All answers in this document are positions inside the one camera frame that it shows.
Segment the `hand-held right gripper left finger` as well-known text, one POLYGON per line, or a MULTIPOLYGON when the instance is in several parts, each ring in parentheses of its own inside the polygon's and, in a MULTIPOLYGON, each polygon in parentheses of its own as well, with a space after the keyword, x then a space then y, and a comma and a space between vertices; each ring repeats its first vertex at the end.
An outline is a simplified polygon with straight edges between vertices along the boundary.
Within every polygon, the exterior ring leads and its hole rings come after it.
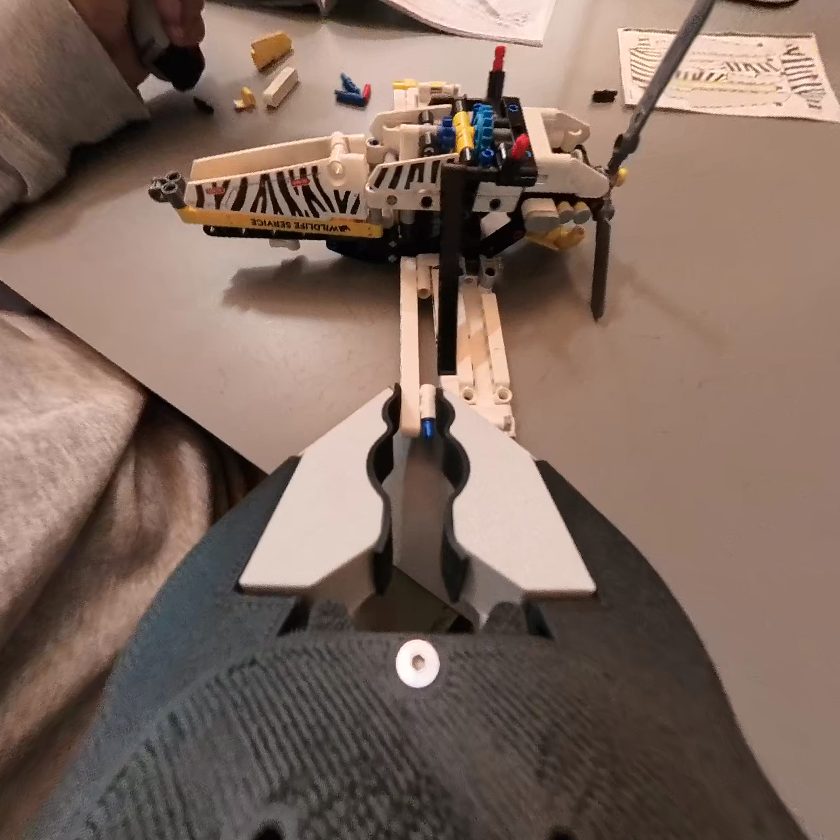
POLYGON ((399 385, 385 388, 292 460, 275 510, 238 579, 249 594, 359 607, 393 574, 392 503, 399 385))

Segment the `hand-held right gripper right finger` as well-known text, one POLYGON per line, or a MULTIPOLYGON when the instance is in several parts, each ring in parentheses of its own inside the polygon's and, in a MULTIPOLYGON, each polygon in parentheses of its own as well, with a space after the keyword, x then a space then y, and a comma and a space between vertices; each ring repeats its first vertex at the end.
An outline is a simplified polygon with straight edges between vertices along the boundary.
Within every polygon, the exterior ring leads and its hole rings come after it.
POLYGON ((591 597, 595 582, 535 458, 442 389, 436 413, 450 490, 440 550, 450 604, 483 627, 500 604, 591 597))

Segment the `zebra striped lego helicopter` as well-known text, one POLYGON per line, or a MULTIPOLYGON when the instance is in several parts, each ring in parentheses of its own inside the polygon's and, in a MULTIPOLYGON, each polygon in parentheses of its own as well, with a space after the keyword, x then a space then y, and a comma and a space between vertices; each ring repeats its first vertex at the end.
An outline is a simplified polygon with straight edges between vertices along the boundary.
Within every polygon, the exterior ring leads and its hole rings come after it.
POLYGON ((594 224, 590 309, 601 320, 624 162, 713 6, 693 3, 604 165, 591 163, 585 122, 505 93, 507 49, 499 45, 482 96, 458 83, 399 80, 394 109, 378 113, 368 133, 196 159, 188 175, 153 179, 149 195, 210 236, 321 240, 338 254, 387 264, 437 256, 437 373, 454 374, 467 274, 527 236, 556 247, 572 225, 594 224))

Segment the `person's left forearm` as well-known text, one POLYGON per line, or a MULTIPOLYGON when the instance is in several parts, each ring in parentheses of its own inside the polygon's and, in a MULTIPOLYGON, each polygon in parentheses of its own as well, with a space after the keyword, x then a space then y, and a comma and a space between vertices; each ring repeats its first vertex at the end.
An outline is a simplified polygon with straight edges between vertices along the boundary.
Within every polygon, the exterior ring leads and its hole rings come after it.
POLYGON ((71 153, 149 111, 70 2, 1 4, 1 212, 32 203, 71 153))

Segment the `yellow lego panel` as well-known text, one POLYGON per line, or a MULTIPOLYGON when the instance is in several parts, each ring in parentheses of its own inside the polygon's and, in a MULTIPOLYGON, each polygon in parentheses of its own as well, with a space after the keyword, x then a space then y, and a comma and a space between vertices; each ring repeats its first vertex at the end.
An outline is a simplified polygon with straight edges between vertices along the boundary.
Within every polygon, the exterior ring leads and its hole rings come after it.
POLYGON ((291 37, 283 30, 257 38, 250 45, 251 59, 259 71, 283 60, 291 51, 291 37))

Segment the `white lego beam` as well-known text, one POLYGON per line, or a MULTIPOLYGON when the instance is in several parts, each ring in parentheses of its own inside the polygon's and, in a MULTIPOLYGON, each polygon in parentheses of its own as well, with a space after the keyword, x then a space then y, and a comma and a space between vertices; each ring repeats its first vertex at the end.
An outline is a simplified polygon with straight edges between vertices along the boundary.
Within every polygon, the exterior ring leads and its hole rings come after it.
POLYGON ((298 83, 298 70, 295 67, 284 66, 280 68, 262 92, 262 100, 266 109, 277 109, 298 83))

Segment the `lego instruction booklet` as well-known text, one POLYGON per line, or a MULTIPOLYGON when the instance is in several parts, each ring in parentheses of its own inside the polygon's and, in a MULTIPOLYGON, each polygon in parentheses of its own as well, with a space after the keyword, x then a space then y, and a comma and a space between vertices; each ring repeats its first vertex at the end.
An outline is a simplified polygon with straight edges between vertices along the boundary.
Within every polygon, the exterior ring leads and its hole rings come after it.
POLYGON ((312 3, 322 16, 337 7, 371 11, 376 18, 399 15, 445 35, 541 47, 555 1, 383 1, 312 3))

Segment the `person's left hand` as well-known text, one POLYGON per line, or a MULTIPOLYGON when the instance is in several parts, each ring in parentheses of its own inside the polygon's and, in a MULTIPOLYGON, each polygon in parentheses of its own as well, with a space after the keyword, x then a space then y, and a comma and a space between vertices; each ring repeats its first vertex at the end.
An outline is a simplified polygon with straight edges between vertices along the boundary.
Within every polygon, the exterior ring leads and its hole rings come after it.
MULTIPOLYGON (((129 86, 137 90, 149 72, 143 68, 130 34, 128 1, 70 1, 97 37, 129 86)), ((163 30, 174 46, 199 46, 205 35, 204 1, 154 1, 163 30)))

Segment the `zebra sticker sheet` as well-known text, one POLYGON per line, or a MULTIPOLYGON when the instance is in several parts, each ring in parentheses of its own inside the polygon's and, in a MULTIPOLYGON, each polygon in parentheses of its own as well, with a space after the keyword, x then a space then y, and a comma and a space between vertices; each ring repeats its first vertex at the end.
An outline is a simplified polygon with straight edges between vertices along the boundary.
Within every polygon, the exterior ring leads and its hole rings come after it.
POLYGON ((699 35, 658 109, 839 122, 837 95, 814 35, 699 35))

